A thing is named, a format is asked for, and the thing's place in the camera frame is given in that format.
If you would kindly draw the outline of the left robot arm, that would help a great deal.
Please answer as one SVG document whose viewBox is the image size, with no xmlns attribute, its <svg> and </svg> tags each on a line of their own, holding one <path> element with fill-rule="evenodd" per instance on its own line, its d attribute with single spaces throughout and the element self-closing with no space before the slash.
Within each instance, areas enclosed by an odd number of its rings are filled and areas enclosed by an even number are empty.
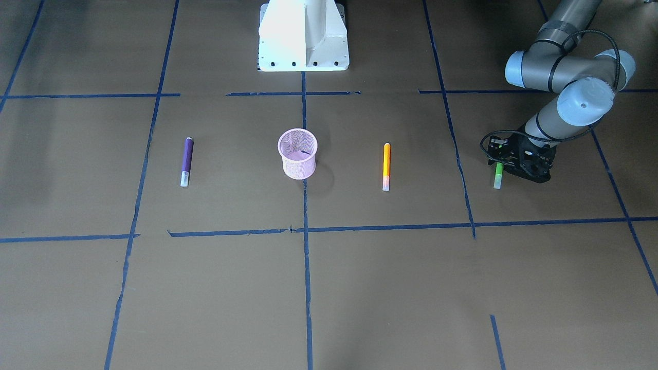
<svg viewBox="0 0 658 370">
<path fill-rule="evenodd" d="M 559 143 L 586 135 L 612 108 L 616 94 L 635 74 L 634 57 L 603 33 L 611 49 L 585 58 L 572 51 L 591 33 L 600 1 L 562 1 L 541 26 L 529 49 L 509 57 L 505 77 L 513 86 L 555 93 L 556 97 L 505 139 L 482 144 L 489 164 L 536 183 L 550 179 Z"/>
</svg>

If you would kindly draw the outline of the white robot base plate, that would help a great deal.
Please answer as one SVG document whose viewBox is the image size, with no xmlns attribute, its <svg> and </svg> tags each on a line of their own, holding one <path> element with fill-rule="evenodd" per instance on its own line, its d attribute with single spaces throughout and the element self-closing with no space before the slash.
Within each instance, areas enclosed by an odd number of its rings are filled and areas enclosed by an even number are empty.
<svg viewBox="0 0 658 370">
<path fill-rule="evenodd" d="M 350 66 L 343 1 L 269 1 L 260 7 L 262 72 L 344 71 Z"/>
</svg>

